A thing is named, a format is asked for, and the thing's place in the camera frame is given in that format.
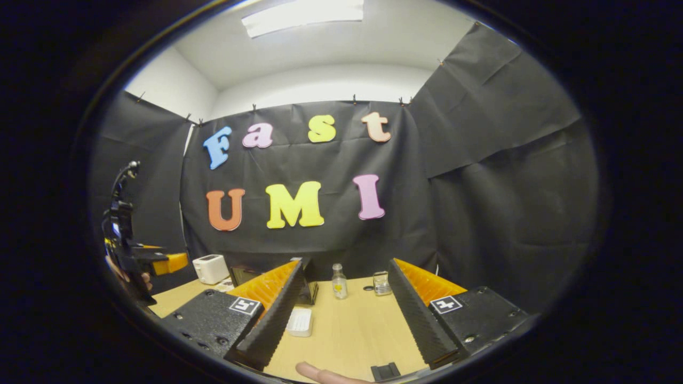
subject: table surface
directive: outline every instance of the table surface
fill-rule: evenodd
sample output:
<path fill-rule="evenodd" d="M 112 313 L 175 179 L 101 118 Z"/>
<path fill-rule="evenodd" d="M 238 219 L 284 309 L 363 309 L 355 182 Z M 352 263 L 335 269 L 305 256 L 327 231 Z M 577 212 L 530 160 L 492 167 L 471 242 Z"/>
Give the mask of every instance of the table surface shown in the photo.
<path fill-rule="evenodd" d="M 264 372 L 313 383 L 296 372 L 296 363 L 306 361 L 320 369 L 367 381 L 374 381 L 372 366 L 393 362 L 401 375 L 427 368 L 396 298 L 393 294 L 378 297 L 372 290 L 363 290 L 371 285 L 372 277 L 349 279 L 348 297 L 339 300 L 333 295 L 331 282 L 318 282 L 316 304 L 296 306 L 311 309 L 311 335 L 300 338 L 284 331 Z M 150 309 L 164 317 L 207 288 L 212 286 L 195 280 L 156 294 L 157 304 Z"/>

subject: yellow letter m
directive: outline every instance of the yellow letter m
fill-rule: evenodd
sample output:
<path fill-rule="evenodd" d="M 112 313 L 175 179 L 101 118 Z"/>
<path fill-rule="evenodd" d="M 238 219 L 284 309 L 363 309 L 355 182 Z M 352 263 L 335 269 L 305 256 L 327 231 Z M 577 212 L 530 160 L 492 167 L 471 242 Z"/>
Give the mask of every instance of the yellow letter m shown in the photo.
<path fill-rule="evenodd" d="M 296 197 L 292 199 L 283 184 L 269 185 L 266 188 L 266 193 L 270 195 L 270 220 L 266 223 L 268 228 L 284 228 L 285 221 L 280 212 L 285 215 L 290 227 L 296 224 L 299 212 L 301 212 L 299 225 L 302 227 L 322 225 L 325 220 L 320 216 L 318 190 L 320 190 L 319 182 L 307 181 L 299 187 Z"/>

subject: pink letter i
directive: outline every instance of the pink letter i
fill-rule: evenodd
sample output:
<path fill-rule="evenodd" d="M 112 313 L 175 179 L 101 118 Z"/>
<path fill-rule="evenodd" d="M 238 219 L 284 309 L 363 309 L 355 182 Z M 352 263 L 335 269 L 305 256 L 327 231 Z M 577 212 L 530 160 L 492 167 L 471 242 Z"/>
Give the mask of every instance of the pink letter i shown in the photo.
<path fill-rule="evenodd" d="M 380 180 L 377 175 L 360 175 L 353 178 L 361 194 L 361 212 L 358 214 L 361 220 L 379 219 L 385 214 L 377 199 L 377 180 Z"/>

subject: black plastic base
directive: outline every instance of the black plastic base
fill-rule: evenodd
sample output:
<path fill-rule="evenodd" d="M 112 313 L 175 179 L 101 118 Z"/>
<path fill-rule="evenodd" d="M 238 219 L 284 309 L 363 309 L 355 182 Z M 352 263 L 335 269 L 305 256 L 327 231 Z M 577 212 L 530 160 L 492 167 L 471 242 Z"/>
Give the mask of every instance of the black plastic base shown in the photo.
<path fill-rule="evenodd" d="M 195 348 L 225 358 L 263 310 L 258 301 L 208 289 L 164 317 L 162 323 Z"/>
<path fill-rule="evenodd" d="M 372 366 L 370 367 L 370 370 L 372 370 L 372 376 L 377 383 L 380 383 L 382 380 L 389 380 L 401 376 L 401 373 L 398 372 L 398 368 L 396 368 L 396 364 L 393 362 L 385 366 Z"/>
<path fill-rule="evenodd" d="M 436 321 L 469 355 L 493 345 L 529 315 L 487 287 L 433 300 Z"/>

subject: foam letter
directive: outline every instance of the foam letter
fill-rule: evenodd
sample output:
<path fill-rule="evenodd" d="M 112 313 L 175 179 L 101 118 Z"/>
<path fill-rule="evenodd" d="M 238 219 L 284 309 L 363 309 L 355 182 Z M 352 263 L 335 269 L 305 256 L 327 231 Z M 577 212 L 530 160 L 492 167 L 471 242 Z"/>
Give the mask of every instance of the foam letter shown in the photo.
<path fill-rule="evenodd" d="M 232 217 L 224 220 L 221 214 L 221 199 L 225 196 L 223 191 L 211 191 L 206 194 L 209 201 L 209 223 L 219 231 L 232 231 L 242 222 L 242 196 L 245 190 L 241 188 L 231 189 L 227 195 L 232 197 Z"/>
<path fill-rule="evenodd" d="M 280 212 L 285 215 L 285 219 L 293 227 L 296 224 L 299 212 L 302 227 L 315 227 L 322 225 L 325 220 L 320 216 L 318 207 L 318 190 L 320 183 L 317 181 L 307 181 L 299 187 L 296 197 L 292 196 L 283 184 L 273 184 L 266 188 L 266 193 L 270 195 L 270 221 L 266 223 L 268 228 L 284 228 L 285 221 Z"/>
<path fill-rule="evenodd" d="M 382 131 L 382 124 L 386 124 L 389 121 L 387 118 L 381 118 L 379 113 L 373 112 L 364 116 L 361 121 L 367 124 L 367 134 L 370 135 L 370 139 L 381 143 L 389 141 L 391 138 L 391 133 Z"/>
<path fill-rule="evenodd" d="M 358 214 L 361 220 L 379 219 L 385 214 L 377 199 L 377 180 L 380 180 L 377 175 L 360 175 L 353 178 L 361 194 L 361 212 Z"/>
<path fill-rule="evenodd" d="M 317 115 L 308 121 L 308 127 L 311 129 L 308 132 L 308 138 L 313 143 L 322 143 L 330 141 L 337 135 L 337 130 L 332 124 L 335 123 L 335 118 L 332 115 Z"/>
<path fill-rule="evenodd" d="M 242 140 L 242 145 L 247 148 L 256 146 L 267 148 L 273 143 L 273 140 L 270 138 L 273 133 L 273 126 L 268 123 L 254 124 L 247 129 L 247 132 L 252 132 Z"/>
<path fill-rule="evenodd" d="M 211 156 L 211 169 L 216 169 L 227 160 L 227 153 L 223 151 L 227 151 L 230 147 L 227 137 L 231 133 L 232 129 L 225 126 L 204 142 L 204 146 L 209 150 L 209 156 Z"/>

